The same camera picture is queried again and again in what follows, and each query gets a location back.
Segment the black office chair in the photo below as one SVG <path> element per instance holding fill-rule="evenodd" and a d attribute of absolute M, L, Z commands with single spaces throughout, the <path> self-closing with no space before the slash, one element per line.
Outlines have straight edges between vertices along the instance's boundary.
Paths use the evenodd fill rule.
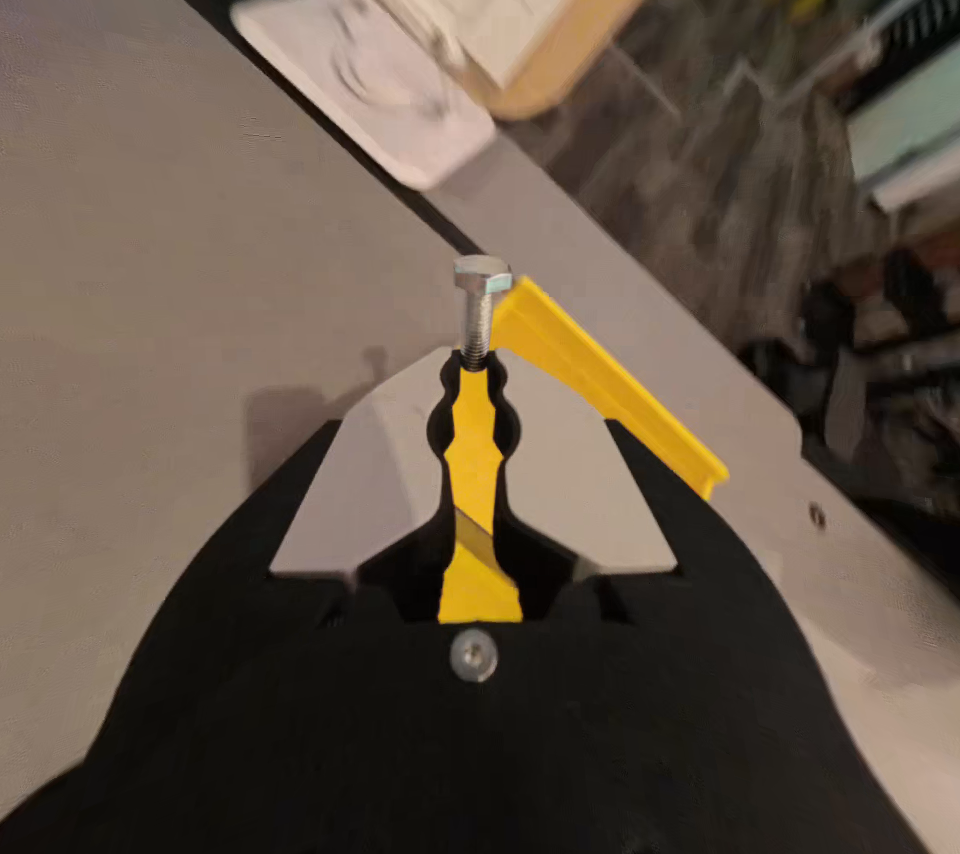
<path fill-rule="evenodd" d="M 801 429 L 803 456 L 851 500 L 958 518 L 958 230 L 810 286 L 808 357 L 756 340 L 739 360 Z"/>

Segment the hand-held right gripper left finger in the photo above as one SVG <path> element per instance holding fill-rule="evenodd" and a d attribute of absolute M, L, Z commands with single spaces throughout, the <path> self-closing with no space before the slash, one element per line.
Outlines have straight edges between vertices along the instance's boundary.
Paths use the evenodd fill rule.
<path fill-rule="evenodd" d="M 457 351 L 403 368 L 343 417 L 270 563 L 278 577 L 391 579 L 443 572 L 454 548 L 447 451 Z"/>

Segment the yellow plastic bin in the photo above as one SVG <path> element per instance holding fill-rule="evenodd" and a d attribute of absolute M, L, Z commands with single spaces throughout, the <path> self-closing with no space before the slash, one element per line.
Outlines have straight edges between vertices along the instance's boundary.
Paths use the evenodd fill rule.
<path fill-rule="evenodd" d="M 702 500 L 710 500 L 714 489 L 729 480 L 726 464 L 532 280 L 522 278 L 495 310 L 491 344 L 515 351 L 580 393 L 608 427 L 620 424 Z M 494 536 L 501 455 L 494 441 L 490 385 L 489 373 L 461 374 L 446 460 L 455 507 Z M 510 577 L 514 586 L 492 576 L 456 541 L 443 578 L 438 621 L 516 623 L 532 618 L 534 588 L 549 588 L 547 576 Z"/>

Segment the brown cardboard bin divider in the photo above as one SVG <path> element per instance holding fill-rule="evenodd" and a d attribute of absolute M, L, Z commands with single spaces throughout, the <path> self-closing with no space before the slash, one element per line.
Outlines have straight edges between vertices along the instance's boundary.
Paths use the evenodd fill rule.
<path fill-rule="evenodd" d="M 500 581 L 515 586 L 514 580 L 498 562 L 493 535 L 459 508 L 455 511 L 455 536 L 458 547 L 469 553 L 487 572 Z"/>

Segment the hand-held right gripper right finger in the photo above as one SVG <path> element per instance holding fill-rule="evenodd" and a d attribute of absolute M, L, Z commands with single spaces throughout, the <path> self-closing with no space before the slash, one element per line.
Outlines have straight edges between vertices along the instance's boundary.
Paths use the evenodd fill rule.
<path fill-rule="evenodd" d="M 510 576 L 674 572 L 678 560 L 594 405 L 508 348 L 490 357 L 488 373 L 501 568 Z"/>

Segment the white document stand with instructions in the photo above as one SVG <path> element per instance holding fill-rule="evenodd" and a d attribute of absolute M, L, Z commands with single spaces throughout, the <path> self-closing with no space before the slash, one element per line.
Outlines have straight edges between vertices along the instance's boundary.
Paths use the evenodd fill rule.
<path fill-rule="evenodd" d="M 642 0 L 565 0 L 512 81 L 452 68 L 377 0 L 244 0 L 242 38 L 402 185 L 429 191 L 485 151 L 496 121 L 559 104 Z"/>

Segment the silver hex bolt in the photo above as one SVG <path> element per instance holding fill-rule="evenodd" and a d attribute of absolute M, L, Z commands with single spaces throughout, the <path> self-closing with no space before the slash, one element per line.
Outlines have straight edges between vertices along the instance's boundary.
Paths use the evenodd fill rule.
<path fill-rule="evenodd" d="M 479 372 L 486 368 L 490 352 L 496 299 L 511 290 L 514 275 L 503 259 L 475 253 L 456 260 L 454 283 L 464 298 L 462 368 L 470 373 Z"/>

